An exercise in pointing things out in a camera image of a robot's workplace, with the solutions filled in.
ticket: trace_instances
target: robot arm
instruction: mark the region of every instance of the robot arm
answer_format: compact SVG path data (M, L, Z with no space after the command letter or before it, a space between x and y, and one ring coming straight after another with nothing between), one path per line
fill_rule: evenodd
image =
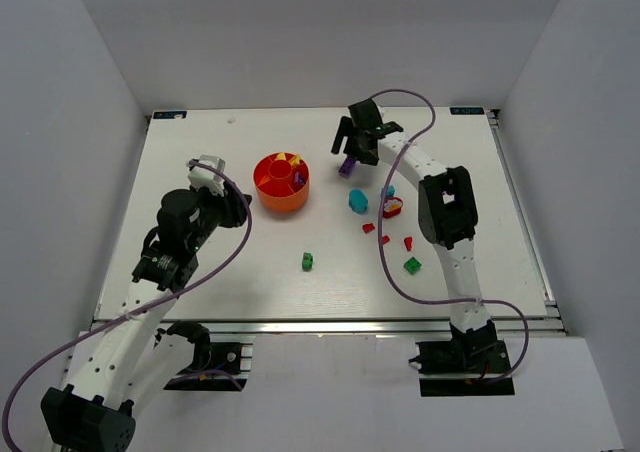
M224 161L199 162L224 170ZM218 227L239 227L247 217L233 188L191 167L189 189L162 198L157 227L147 234L120 314L185 288L198 267L196 253ZM124 451L135 417L180 370L202 370L209 361L208 330L195 323L172 325L139 362L149 340L175 301L150 308L108 330L64 390L50 388L41 408L53 441L78 452Z
M389 165L393 164L398 157L398 153L407 143L408 137L404 132L396 132L386 136L378 142L379 158L382 162ZM462 198L456 197L456 191L448 194L446 186L453 187L455 180L464 182L463 187L468 185L471 204L475 210L475 201L473 200L473 192L471 191L471 182L468 179L468 173L463 168L447 169L444 165L436 162L420 148L412 145L402 156L397 171L405 179L413 185L419 193L419 212L418 220L420 229L425 238L433 244L438 254L440 265L444 273L445 283L450 299L462 297L481 299L480 284L476 273L476 267L473 262L473 225L469 224L465 227L465 231L458 232L459 237L453 237L451 229L447 235L446 216L447 204L444 202L444 195L452 198L448 204L450 207L459 205L458 209L464 210L462 206ZM443 217L438 221L438 217L434 219L434 213L438 217ZM477 212L469 214L469 218L477 217ZM479 330L487 325L491 317L486 308L482 304L452 304L451 305L451 325L460 332L468 330Z
M383 123L371 99L349 106L350 117L342 117L331 152L344 153L367 165L383 161L392 165L408 143L402 127ZM473 255L478 223L469 173L464 167L448 168L411 144L397 171L418 192L418 222L424 237L440 260L450 299L471 298L475 303L451 305L452 333L449 354L421 362L421 370L459 372L473 369L487 359L498 343L495 326L484 304Z

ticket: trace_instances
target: toy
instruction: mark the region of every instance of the toy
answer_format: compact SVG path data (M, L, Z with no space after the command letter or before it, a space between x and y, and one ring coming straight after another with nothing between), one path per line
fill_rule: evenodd
M304 180L304 177L302 177L302 174L300 174L300 172L296 172L293 176L293 183L298 187L302 187L307 183L307 181Z
M411 275L414 275L417 271L419 271L420 267L422 267L422 264L418 262L418 259L416 259L415 257L411 257L404 263L404 268L407 269L407 272L409 272Z
M356 158L348 156L346 159L344 159L344 162L338 169L338 174L340 174L340 177L344 177L345 179L348 179L349 177L351 177L351 172L353 172L353 168L355 166L356 166Z
M313 255L309 252L302 254L302 270L309 272L313 267Z
M369 201L360 189L353 189L349 192L349 207L356 214L364 214L369 206Z
M390 197L385 199L382 207L382 217L390 219L402 212L402 199L398 197Z
M385 199L390 199L394 195L396 195L396 188L393 185L389 184L389 187L387 188L387 195L386 195Z
M253 183L267 209L292 212L309 197L309 167L297 154L271 154L256 165Z

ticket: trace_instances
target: orange container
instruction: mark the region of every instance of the orange container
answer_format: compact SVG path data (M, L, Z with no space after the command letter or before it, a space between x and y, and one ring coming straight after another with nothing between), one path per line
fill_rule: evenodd
M253 183L260 202L267 209L293 212L309 197L309 167L299 155L271 154L256 165Z

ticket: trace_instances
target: green cube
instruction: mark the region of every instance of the green cube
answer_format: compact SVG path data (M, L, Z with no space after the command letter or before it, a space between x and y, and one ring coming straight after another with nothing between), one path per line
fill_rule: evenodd
M418 259L416 259L415 257L411 257L404 263L404 268L407 269L407 272L409 272L411 275L419 271L420 267L422 267L422 264L418 262Z
M308 272L313 267L313 255L309 252L302 254L302 270Z

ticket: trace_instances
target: white tabletop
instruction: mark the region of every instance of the white tabletop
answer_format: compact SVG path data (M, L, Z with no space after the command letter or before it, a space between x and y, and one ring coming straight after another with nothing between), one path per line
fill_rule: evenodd
M423 108L387 109L409 133L429 121ZM376 236L361 226L375 222L380 189L389 167L358 164L350 179L338 176L344 156L329 150L346 109L269 109L188 111L184 119L152 120L135 184L107 278L98 319L117 315L137 264L142 240L155 225L162 196L188 186L185 163L202 154L218 155L227 174L254 196L254 230L247 247L222 273L181 298L167 319L286 320L446 318L446 307L424 307L400 298L387 284ZM528 316L545 315L544 288L530 255L496 145L485 116L452 116L438 108L435 127L418 144L448 166L464 165L471 174L479 213L475 257L486 298L508 300ZM308 163L310 197L298 212L277 216L255 196L252 173L264 156L299 153ZM404 201L402 213L385 221L391 242L385 246L398 283L422 298L447 296L437 256L417 222L417 192L402 177L392 184ZM357 215L347 205L349 191L360 188L370 210ZM194 280L220 264L244 230L218 228L199 252ZM411 253L403 238L413 237ZM303 272L303 252L314 257ZM402 267L411 256L422 269L410 276ZM491 307L494 316L510 309Z

